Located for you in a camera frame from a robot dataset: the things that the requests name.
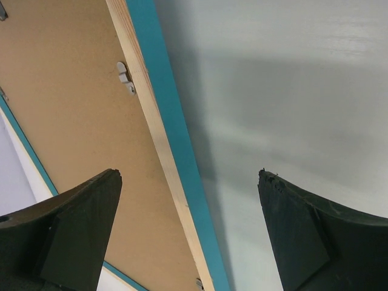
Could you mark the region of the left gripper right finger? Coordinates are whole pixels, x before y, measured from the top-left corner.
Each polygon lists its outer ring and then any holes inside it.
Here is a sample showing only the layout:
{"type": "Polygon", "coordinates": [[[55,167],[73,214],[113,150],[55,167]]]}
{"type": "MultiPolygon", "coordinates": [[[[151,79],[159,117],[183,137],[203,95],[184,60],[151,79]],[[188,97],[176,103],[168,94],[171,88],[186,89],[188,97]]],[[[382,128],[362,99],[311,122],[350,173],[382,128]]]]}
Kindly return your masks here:
{"type": "Polygon", "coordinates": [[[284,290],[387,290],[387,219],[265,170],[258,192],[284,290]]]}

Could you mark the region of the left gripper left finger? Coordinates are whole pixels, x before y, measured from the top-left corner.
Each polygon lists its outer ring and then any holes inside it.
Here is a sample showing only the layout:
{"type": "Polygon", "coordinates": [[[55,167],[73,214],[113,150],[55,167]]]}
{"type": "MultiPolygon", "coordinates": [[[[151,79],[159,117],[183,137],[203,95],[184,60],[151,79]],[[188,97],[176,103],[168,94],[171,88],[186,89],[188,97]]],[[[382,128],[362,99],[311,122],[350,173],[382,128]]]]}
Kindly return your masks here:
{"type": "Polygon", "coordinates": [[[122,189],[107,169],[1,216],[1,290],[96,290],[122,189]]]}

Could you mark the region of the blue picture frame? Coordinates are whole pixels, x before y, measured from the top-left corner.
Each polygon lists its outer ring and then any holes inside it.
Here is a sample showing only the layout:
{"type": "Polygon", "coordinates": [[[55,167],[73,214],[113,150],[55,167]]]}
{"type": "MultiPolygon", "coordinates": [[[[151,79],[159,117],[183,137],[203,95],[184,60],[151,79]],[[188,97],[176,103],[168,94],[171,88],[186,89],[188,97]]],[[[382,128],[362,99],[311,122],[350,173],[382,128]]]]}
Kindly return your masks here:
{"type": "Polygon", "coordinates": [[[2,1],[4,111],[52,193],[105,169],[122,190],[106,268],[136,290],[229,290],[167,55],[172,150],[125,1],[2,1]]]}

